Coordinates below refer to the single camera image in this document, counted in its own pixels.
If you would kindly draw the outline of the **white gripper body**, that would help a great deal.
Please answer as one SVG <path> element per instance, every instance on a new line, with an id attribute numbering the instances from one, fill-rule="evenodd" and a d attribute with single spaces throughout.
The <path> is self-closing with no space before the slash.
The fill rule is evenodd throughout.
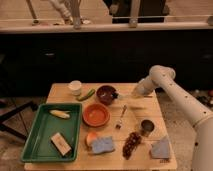
<path id="1" fill-rule="evenodd" d="M 154 90 L 154 84 L 150 78 L 141 79 L 132 91 L 136 97 L 147 96 Z"/>

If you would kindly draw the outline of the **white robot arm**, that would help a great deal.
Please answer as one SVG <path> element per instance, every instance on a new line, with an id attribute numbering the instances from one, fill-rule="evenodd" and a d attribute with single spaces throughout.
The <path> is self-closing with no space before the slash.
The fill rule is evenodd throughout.
<path id="1" fill-rule="evenodd" d="M 213 111 L 180 87 L 175 76 L 173 68 L 154 65 L 136 84 L 132 95 L 144 97 L 162 88 L 196 131 L 191 171 L 213 171 Z"/>

